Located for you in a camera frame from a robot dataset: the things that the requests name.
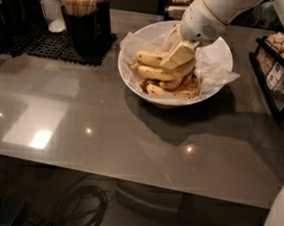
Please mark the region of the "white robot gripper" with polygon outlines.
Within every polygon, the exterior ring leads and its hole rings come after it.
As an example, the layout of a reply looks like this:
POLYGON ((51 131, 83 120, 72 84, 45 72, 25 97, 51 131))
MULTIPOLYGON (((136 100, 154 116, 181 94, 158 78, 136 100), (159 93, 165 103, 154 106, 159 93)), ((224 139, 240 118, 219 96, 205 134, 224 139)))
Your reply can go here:
POLYGON ((216 41, 225 30, 224 23, 204 0, 193 0, 182 15, 180 24, 173 27, 160 46, 160 50, 166 52, 160 66, 172 70, 186 64, 195 57, 195 50, 200 45, 198 41, 216 41))

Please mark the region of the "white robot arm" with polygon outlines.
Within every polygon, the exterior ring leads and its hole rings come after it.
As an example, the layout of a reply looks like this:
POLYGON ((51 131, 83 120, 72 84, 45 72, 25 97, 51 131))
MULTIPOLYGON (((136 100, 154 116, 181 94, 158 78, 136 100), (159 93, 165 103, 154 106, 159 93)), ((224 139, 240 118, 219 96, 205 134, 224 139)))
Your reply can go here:
MULTIPOLYGON (((263 0, 193 0, 180 21, 179 31, 168 43, 168 55, 162 60, 164 68, 175 69, 187 63, 197 46, 215 41, 239 15, 255 8, 263 0)), ((268 0, 284 27, 284 0, 268 0)), ((275 52, 265 44, 265 51, 284 68, 284 52, 275 52)), ((281 187, 263 226, 284 226, 284 186, 281 187)))

